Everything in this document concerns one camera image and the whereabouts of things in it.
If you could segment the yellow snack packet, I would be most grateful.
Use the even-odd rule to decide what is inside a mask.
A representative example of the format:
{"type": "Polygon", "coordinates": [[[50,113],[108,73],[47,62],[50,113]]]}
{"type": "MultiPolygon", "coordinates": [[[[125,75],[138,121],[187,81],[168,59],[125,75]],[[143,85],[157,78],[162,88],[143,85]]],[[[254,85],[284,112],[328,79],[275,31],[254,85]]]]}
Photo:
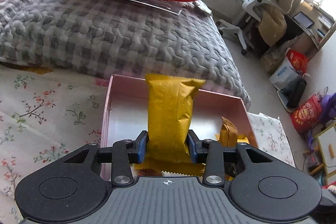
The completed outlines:
{"type": "Polygon", "coordinates": [[[249,140],[245,135],[239,135],[236,126],[227,118],[222,118],[220,133],[215,134],[216,140],[223,147],[236,147],[237,143],[248,143],[249,140]]]}
{"type": "Polygon", "coordinates": [[[143,163],[135,170],[202,176],[204,164],[194,164],[186,144],[194,98],[205,80],[148,74],[149,141],[143,163]]]}

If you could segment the yellow snack packet in box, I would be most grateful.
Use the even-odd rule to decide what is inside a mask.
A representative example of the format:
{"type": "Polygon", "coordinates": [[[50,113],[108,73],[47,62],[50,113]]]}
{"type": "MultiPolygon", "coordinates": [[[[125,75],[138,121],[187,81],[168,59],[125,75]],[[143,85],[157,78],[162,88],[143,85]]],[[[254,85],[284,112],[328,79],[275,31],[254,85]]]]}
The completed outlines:
{"type": "Polygon", "coordinates": [[[236,147],[237,143],[248,143],[249,140],[245,135],[239,135],[236,126],[227,118],[222,118],[220,133],[215,134],[216,140],[223,147],[236,147]]]}

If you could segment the pink cardboard box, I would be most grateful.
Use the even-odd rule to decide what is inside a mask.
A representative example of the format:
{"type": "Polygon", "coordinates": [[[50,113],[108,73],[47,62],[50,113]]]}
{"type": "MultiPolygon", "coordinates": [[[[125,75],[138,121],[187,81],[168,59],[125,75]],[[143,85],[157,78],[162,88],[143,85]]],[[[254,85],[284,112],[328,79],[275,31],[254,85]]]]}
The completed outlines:
{"type": "MultiPolygon", "coordinates": [[[[107,111],[104,113],[105,131],[101,145],[113,146],[123,139],[135,140],[142,131],[147,131],[148,86],[145,80],[113,76],[109,84],[107,111]]],[[[214,139],[220,133],[222,118],[229,119],[239,135],[245,135],[255,145],[252,127],[243,102],[238,97],[210,94],[198,90],[194,98],[193,116],[189,130],[200,140],[214,139]]],[[[113,157],[109,179],[113,183],[113,157]]]]}

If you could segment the floral white cloth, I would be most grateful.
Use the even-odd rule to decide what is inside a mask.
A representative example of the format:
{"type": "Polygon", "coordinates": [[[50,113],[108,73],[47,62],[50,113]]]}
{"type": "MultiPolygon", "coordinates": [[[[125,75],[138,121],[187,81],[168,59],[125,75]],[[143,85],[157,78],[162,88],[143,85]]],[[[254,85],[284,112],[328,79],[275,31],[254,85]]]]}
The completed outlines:
{"type": "MultiPolygon", "coordinates": [[[[22,178],[85,144],[101,145],[112,77],[1,67],[1,223],[22,219],[14,201],[22,178]]],[[[280,120],[262,113],[247,117],[255,146],[293,165],[280,120]]]]}

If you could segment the black bag on floor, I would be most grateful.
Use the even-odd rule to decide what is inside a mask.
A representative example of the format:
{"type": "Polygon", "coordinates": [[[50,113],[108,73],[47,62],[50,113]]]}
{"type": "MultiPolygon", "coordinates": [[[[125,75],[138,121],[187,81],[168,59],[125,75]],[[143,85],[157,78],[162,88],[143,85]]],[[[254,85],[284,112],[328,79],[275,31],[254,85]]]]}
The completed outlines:
{"type": "Polygon", "coordinates": [[[298,106],[306,85],[306,80],[298,76],[279,91],[280,100],[285,108],[293,110],[298,106]]]}

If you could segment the red shopping bag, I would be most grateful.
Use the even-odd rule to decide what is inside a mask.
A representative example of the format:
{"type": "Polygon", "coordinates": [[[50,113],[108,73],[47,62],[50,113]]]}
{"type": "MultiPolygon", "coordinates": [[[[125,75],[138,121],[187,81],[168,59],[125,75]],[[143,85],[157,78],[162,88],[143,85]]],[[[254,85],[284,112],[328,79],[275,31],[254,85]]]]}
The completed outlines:
{"type": "Polygon", "coordinates": [[[298,106],[290,118],[295,130],[302,135],[318,123],[321,114],[320,100],[316,94],[313,94],[304,104],[298,106]]]}

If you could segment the white blue plastic bag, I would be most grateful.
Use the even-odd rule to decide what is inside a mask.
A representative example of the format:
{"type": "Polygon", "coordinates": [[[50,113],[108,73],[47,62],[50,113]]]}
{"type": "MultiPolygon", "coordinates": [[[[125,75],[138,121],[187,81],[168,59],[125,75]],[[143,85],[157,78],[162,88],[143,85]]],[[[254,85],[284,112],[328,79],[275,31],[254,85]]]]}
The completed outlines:
{"type": "Polygon", "coordinates": [[[299,74],[290,63],[288,57],[284,57],[281,65],[276,69],[269,79],[277,90],[281,90],[285,88],[291,81],[295,80],[298,76],[299,74]]]}

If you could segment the red gift bag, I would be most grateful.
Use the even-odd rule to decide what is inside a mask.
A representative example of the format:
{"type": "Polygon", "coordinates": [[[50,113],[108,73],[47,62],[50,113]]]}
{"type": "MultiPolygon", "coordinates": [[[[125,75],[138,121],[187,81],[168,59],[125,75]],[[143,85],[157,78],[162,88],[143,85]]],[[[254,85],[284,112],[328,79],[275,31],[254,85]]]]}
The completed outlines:
{"type": "Polygon", "coordinates": [[[286,57],[298,74],[303,75],[306,73],[309,59],[303,53],[289,48],[286,52],[286,57]]]}

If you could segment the grey checkered quilt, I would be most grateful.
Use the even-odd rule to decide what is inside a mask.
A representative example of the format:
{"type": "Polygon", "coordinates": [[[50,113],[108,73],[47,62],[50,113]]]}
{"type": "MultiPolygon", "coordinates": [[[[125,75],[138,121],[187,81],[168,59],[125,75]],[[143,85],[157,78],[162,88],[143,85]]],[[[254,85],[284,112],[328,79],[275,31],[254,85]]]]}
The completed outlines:
{"type": "Polygon", "coordinates": [[[205,90],[251,105],[213,18],[190,2],[174,15],[125,0],[1,0],[1,61],[102,79],[204,79],[205,90]]]}

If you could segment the wooden desk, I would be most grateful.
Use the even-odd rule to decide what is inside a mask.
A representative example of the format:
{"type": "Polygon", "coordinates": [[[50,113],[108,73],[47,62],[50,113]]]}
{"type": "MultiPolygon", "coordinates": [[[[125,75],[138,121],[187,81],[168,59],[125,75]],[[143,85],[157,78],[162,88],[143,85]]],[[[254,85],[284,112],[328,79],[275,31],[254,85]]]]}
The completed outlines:
{"type": "Polygon", "coordinates": [[[335,18],[314,3],[301,0],[286,16],[286,35],[293,49],[312,59],[335,33],[335,18]]]}

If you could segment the beige blanket on chair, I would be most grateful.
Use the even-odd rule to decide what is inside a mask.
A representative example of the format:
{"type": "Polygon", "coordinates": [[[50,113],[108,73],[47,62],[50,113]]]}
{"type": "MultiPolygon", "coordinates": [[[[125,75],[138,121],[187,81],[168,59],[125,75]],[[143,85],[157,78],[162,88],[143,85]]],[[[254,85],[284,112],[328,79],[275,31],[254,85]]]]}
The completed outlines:
{"type": "Polygon", "coordinates": [[[275,5],[263,4],[261,6],[262,19],[257,25],[264,42],[272,47],[284,35],[287,28],[285,16],[294,11],[301,0],[271,0],[275,5]]]}

